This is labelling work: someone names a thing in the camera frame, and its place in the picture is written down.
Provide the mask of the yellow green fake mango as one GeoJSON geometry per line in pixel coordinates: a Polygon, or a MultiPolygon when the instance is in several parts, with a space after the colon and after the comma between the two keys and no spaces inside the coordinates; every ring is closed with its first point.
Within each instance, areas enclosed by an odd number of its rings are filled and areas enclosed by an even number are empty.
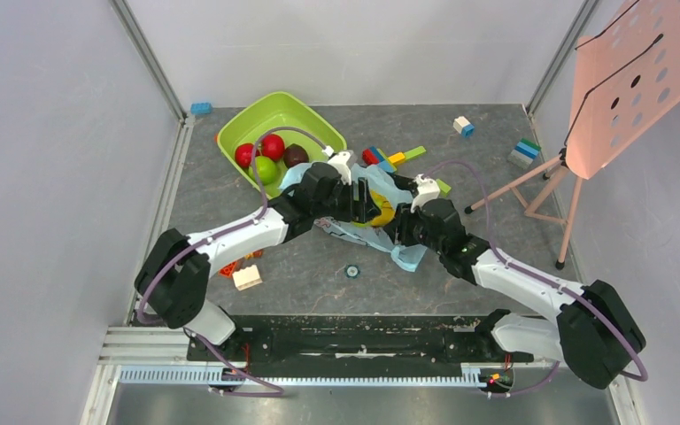
{"type": "Polygon", "coordinates": [[[393,221],[396,211],[392,207],[390,201],[383,195],[375,192],[374,190],[371,190],[370,194],[375,205],[379,207],[380,214],[373,218],[371,221],[369,221],[367,224],[372,228],[384,227],[391,221],[393,221]]]}

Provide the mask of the light blue printed plastic bag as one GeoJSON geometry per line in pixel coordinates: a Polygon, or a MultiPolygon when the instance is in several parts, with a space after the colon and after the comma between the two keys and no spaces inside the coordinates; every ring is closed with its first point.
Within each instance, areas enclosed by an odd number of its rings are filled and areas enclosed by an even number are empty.
{"type": "MultiPolygon", "coordinates": [[[[400,204],[408,204],[413,201],[413,195],[403,189],[399,189],[390,174],[384,172],[378,166],[363,167],[358,164],[352,166],[352,179],[365,178],[375,201],[382,201],[390,206],[383,210],[394,213],[400,204]]],[[[313,223],[330,236],[345,240],[349,243],[367,246],[378,251],[387,252],[394,263],[401,269],[413,273],[417,270],[427,248],[422,245],[404,246],[394,243],[382,227],[376,225],[360,225],[351,222],[342,222],[333,218],[320,218],[313,223]]]]}

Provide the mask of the red fake tomato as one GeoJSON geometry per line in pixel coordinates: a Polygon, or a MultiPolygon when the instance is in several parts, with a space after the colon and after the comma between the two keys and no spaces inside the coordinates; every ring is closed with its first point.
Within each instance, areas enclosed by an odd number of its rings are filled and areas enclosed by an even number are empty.
{"type": "Polygon", "coordinates": [[[263,156],[279,161],[285,152],[284,141],[277,134],[266,135],[260,143],[260,151],[263,156]]]}

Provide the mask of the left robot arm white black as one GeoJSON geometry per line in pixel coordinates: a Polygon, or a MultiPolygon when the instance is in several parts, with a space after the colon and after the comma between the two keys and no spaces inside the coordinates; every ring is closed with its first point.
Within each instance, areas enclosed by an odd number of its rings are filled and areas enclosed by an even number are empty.
{"type": "Polygon", "coordinates": [[[175,228],[162,233],[135,278],[142,298],[137,319],[185,328],[208,341],[219,359],[235,359],[243,338],[225,310],[208,300],[211,277],[249,253],[303,235],[318,219],[366,223],[380,213],[366,179],[352,181],[328,163],[314,163],[300,182],[239,220],[188,236],[175,228]]]}

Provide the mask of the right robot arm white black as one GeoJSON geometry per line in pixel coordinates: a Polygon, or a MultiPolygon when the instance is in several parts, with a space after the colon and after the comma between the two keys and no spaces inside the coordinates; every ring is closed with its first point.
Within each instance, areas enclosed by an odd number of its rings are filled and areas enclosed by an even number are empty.
{"type": "Polygon", "coordinates": [[[506,255],[467,232],[448,199],[402,204],[383,229],[396,243],[435,252],[451,276],[497,291],[536,313],[534,318],[493,313],[487,330],[475,339],[483,359],[498,361],[509,352],[554,359],[597,389],[607,388],[619,375],[647,380],[639,357],[645,336],[610,283],[568,281],[506,255]]]}

